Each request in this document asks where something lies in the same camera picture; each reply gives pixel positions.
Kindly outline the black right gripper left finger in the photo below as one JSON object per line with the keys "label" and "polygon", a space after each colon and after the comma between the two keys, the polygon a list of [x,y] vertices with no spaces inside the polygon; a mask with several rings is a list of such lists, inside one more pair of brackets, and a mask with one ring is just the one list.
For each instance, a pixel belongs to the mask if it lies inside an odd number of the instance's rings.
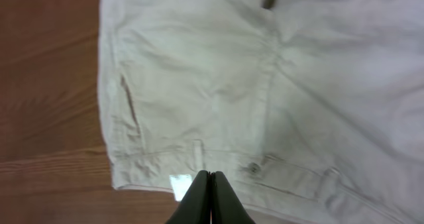
{"label": "black right gripper left finger", "polygon": [[210,173],[200,171],[166,224],[210,224],[209,181]]}

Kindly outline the beige shorts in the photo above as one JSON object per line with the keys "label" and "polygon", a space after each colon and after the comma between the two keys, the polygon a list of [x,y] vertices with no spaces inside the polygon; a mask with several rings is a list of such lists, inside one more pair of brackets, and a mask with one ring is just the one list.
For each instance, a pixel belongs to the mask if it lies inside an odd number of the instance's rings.
{"label": "beige shorts", "polygon": [[100,0],[118,190],[221,171],[261,223],[423,222],[423,0]]}

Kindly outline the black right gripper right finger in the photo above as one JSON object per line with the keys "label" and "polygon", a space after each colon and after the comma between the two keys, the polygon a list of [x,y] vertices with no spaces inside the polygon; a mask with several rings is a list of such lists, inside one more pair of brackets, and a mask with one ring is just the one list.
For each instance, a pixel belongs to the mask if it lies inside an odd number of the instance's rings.
{"label": "black right gripper right finger", "polygon": [[212,173],[212,181],[212,224],[255,224],[224,173]]}

